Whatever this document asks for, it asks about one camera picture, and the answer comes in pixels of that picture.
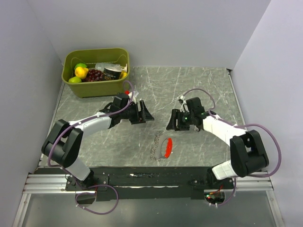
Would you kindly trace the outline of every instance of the marble surface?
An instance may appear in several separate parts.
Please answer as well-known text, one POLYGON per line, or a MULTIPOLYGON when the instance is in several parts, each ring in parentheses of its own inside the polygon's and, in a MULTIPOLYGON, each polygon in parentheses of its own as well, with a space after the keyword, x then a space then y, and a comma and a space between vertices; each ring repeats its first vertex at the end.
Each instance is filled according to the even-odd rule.
MULTIPOLYGON (((137 125, 125 121, 85 138, 79 156, 87 166, 213 166, 230 158, 229 147, 206 131, 165 131, 171 110, 180 107, 178 96, 194 87, 203 88, 214 97, 215 112, 222 118, 242 124, 226 69, 133 67, 130 81, 155 121, 137 125), (172 138, 173 150, 167 159, 152 160, 151 149, 159 130, 172 138)), ((201 99, 205 109, 212 106, 209 97, 201 91, 193 91, 186 97, 195 96, 201 99)), ((64 86, 55 121, 91 116, 112 100, 112 96, 81 99, 64 86)), ((47 166, 46 158, 43 157, 41 166, 47 166)))

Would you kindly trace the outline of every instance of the red handle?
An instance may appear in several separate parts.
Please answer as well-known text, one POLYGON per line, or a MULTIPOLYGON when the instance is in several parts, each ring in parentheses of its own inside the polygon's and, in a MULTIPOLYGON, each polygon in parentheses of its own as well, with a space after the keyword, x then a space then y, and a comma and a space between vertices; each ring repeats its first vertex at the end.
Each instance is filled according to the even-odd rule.
POLYGON ((172 150, 172 139, 168 138, 167 140, 168 141, 167 141, 167 145, 166 145, 166 152, 164 155, 165 158, 168 158, 170 156, 171 150, 172 150))

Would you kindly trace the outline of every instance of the red grapes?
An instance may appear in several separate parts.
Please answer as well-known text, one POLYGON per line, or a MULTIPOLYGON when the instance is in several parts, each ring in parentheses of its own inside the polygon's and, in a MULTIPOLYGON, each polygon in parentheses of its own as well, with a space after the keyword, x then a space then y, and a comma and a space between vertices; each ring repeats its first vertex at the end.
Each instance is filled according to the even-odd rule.
POLYGON ((97 69, 89 69, 87 76, 82 82, 96 82, 103 81, 103 72, 97 69))

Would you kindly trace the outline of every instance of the gray wall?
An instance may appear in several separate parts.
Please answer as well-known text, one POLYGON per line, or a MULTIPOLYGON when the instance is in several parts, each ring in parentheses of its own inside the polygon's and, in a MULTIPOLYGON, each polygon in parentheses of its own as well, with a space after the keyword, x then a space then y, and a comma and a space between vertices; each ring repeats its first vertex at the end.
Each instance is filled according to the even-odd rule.
MULTIPOLYGON (((302 226, 303 1, 273 0, 232 72, 247 123, 259 122, 277 137, 282 165, 272 177, 287 226, 302 226)), ((276 149, 266 137, 270 169, 276 149)))
POLYGON ((233 68, 270 0, 28 0, 60 59, 124 47, 133 65, 233 68))
POLYGON ((0 226, 9 227, 41 156, 62 65, 26 1, 1 1, 0 21, 0 226))

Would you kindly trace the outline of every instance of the green basket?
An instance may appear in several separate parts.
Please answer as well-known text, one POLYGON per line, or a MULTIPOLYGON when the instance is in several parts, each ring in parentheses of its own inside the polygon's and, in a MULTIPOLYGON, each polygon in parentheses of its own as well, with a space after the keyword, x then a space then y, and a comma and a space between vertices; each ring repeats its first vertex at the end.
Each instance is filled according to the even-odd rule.
POLYGON ((94 50, 79 50, 69 53, 65 59, 62 80, 67 84, 73 93, 80 97, 112 96, 124 91, 123 82, 129 75, 129 55, 125 49, 109 48, 94 50), (127 76, 122 79, 98 82, 69 83, 73 77, 74 67, 78 63, 87 64, 88 68, 94 68, 98 62, 114 63, 121 66, 127 64, 127 76))

